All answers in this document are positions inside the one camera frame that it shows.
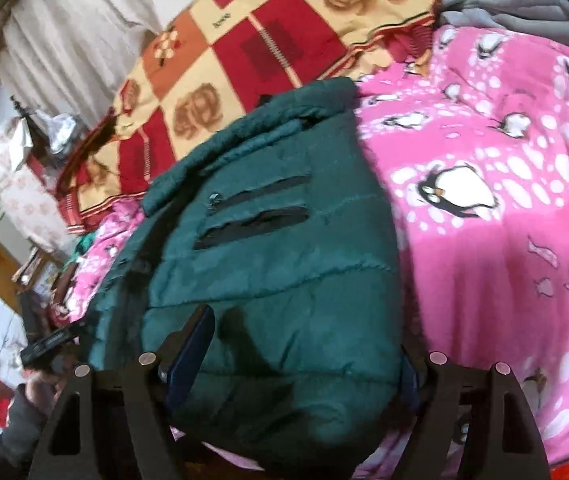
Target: red and yellow checkered blanket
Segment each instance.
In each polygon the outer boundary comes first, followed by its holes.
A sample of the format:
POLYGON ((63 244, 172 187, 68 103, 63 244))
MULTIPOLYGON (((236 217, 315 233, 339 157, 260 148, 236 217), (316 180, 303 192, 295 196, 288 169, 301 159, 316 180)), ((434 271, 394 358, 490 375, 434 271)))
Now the red and yellow checkered blanket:
POLYGON ((422 62, 437 0, 195 0, 148 46, 57 189, 69 232, 273 95, 422 62))

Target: silver screw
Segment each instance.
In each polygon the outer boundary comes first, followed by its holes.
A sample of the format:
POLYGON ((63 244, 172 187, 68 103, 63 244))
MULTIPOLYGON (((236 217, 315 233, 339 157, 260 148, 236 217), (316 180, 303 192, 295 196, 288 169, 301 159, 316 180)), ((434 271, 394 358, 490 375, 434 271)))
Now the silver screw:
POLYGON ((446 361, 448 361, 446 355, 444 355, 442 352, 431 352, 429 354, 429 359, 433 364, 436 365, 443 365, 446 363, 446 361))
POLYGON ((76 367, 76 377, 85 377, 91 371, 89 365, 80 365, 76 367))
POLYGON ((154 364, 156 361, 156 355, 153 352, 145 352, 140 357, 138 357, 138 363, 142 366, 148 366, 154 364))
POLYGON ((502 375, 508 375, 511 373, 511 367, 506 363, 496 363, 495 370, 502 375))

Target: green cloth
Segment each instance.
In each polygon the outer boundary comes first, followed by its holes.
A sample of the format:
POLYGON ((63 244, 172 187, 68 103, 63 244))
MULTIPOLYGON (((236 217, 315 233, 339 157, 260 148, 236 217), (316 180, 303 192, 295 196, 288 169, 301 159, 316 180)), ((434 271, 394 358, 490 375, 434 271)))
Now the green cloth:
POLYGON ((91 248, 95 240, 96 240, 96 231, 82 235, 80 237, 80 240, 78 240, 78 243, 76 244, 76 248, 73 250, 73 253, 71 254, 71 256, 69 256, 69 259, 62 266, 60 274, 64 274, 64 272, 72 263, 75 263, 79 257, 84 255, 91 248))
POLYGON ((289 478, 350 478, 399 381, 395 233, 356 91, 337 78, 277 96, 157 178, 85 318, 88 361, 117 368, 211 305, 215 337, 172 423, 289 478))

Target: green puffer jacket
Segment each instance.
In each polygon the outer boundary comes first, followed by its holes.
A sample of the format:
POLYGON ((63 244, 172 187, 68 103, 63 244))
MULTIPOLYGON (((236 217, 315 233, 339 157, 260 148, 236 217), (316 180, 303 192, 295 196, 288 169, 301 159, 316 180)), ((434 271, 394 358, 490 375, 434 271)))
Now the green puffer jacket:
POLYGON ((399 381, 395 232, 355 98, 346 78, 277 96, 159 177, 87 314, 88 361, 116 368, 211 305, 172 423, 290 478, 349 478, 399 381))

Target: black zipper pocket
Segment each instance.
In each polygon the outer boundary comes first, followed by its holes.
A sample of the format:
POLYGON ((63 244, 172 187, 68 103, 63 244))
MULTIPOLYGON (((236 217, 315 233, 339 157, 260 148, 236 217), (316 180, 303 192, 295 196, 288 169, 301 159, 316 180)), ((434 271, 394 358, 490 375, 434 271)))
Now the black zipper pocket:
POLYGON ((263 211, 249 219, 232 221, 220 227, 212 227, 196 240, 194 249, 209 249, 236 240, 272 233, 278 229, 299 224, 308 219, 309 210, 303 206, 290 206, 263 211))
POLYGON ((247 202, 248 200, 253 200, 259 196, 267 195, 270 193, 277 193, 291 187, 302 186, 303 184, 308 184, 310 181, 311 175, 290 176, 283 178, 282 180, 277 180, 272 184, 267 184, 266 186, 259 189, 241 191, 228 198, 224 198, 220 193, 212 193, 212 195, 209 197, 208 215, 216 214, 223 209, 241 204, 243 202, 247 202))

